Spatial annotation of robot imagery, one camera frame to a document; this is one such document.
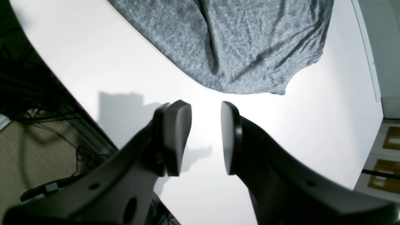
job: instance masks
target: wire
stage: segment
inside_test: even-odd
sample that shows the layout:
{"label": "wire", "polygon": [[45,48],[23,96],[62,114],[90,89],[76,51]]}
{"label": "wire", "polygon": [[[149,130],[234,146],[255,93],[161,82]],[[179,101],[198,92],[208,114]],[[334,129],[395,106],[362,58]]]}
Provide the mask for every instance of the wire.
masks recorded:
{"label": "wire", "polygon": [[100,158],[99,156],[104,156],[106,158],[111,157],[111,155],[109,154],[99,154],[96,153],[90,149],[86,149],[83,148],[82,146],[78,145],[74,145],[71,141],[69,141],[67,138],[65,138],[62,134],[60,134],[59,132],[57,132],[56,130],[54,130],[51,127],[42,125],[42,124],[31,124],[34,127],[38,127],[47,131],[50,131],[52,133],[54,133],[55,135],[57,135],[58,137],[60,137],[61,139],[63,139],[64,141],[66,141],[69,145],[71,145],[72,147],[74,147],[76,149],[75,151],[75,155],[76,155],[76,170],[75,172],[71,175],[74,176],[78,170],[79,170],[79,166],[78,166],[78,162],[79,161],[83,161],[84,159],[86,159],[86,168],[88,169],[92,169],[95,168],[97,166],[99,166],[101,163],[103,163],[104,159]]}
{"label": "wire", "polygon": [[21,28],[20,27],[15,27],[15,28],[9,29],[8,31],[5,31],[4,33],[0,34],[0,38],[5,36],[8,33],[11,33],[12,31],[16,31],[16,30],[21,30]]}

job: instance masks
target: black cable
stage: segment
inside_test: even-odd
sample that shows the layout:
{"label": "black cable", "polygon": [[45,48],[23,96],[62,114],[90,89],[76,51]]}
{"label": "black cable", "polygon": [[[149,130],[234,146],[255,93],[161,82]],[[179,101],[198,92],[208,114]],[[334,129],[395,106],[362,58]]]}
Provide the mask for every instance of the black cable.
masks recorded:
{"label": "black cable", "polygon": [[372,171],[372,170],[367,170],[367,169],[361,170],[361,173],[400,180],[400,175],[398,175],[398,174],[382,173],[382,172]]}
{"label": "black cable", "polygon": [[47,130],[47,131],[50,131],[50,132],[56,134],[57,136],[59,136],[60,138],[65,140],[69,145],[73,146],[76,149],[76,151],[75,151],[75,154],[76,154],[76,170],[71,176],[74,176],[78,172],[78,162],[79,161],[83,161],[86,158],[87,160],[86,160],[86,165],[85,166],[88,169],[92,169],[92,168],[95,168],[95,167],[99,166],[102,163],[102,161],[99,160],[98,156],[106,156],[106,157],[110,157],[111,156],[111,155],[108,155],[108,154],[96,153],[96,152],[94,152],[92,150],[83,148],[80,145],[75,146],[72,142],[70,142],[62,134],[60,134],[56,130],[52,129],[51,127],[48,127],[48,126],[45,126],[45,125],[42,125],[42,124],[38,124],[38,125],[37,124],[31,124],[31,125],[34,126],[34,127],[38,127],[38,128],[41,128],[41,129],[44,129],[44,130]]}

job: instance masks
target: hole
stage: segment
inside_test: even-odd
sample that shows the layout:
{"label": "hole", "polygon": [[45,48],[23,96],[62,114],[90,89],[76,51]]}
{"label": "hole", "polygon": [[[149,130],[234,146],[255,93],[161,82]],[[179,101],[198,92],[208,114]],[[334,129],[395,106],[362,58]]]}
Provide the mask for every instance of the hole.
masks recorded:
{"label": "hole", "polygon": [[94,183],[94,184],[92,184],[92,185],[89,186],[89,190],[97,189],[99,186],[100,186],[99,183]]}
{"label": "hole", "polygon": [[307,186],[309,186],[309,187],[315,187],[315,186],[317,186],[314,182],[312,182],[312,181],[306,181],[306,185]]}
{"label": "hole", "polygon": [[132,222],[135,212],[136,212],[136,198],[133,197],[129,200],[128,204],[125,207],[123,222],[125,224]]}

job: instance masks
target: screw hole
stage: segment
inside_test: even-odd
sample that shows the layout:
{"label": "screw hole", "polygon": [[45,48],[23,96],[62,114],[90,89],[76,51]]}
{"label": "screw hole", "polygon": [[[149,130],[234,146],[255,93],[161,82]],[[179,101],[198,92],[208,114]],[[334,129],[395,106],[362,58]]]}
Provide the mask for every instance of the screw hole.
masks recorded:
{"label": "screw hole", "polygon": [[315,186],[317,186],[314,182],[312,182],[312,181],[306,181],[306,185],[307,186],[309,186],[309,187],[315,187]]}
{"label": "screw hole", "polygon": [[89,186],[89,190],[95,190],[95,189],[97,189],[99,186],[100,186],[99,183],[94,183],[94,184],[92,184],[92,185]]}

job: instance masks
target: gray cloth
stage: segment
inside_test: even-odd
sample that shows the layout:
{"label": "gray cloth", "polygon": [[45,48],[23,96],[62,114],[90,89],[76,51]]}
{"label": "gray cloth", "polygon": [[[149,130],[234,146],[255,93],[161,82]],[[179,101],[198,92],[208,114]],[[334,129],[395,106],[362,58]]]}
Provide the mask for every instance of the gray cloth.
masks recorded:
{"label": "gray cloth", "polygon": [[236,94],[285,94],[290,79],[320,59],[333,7],[333,0],[109,2],[192,79]]}

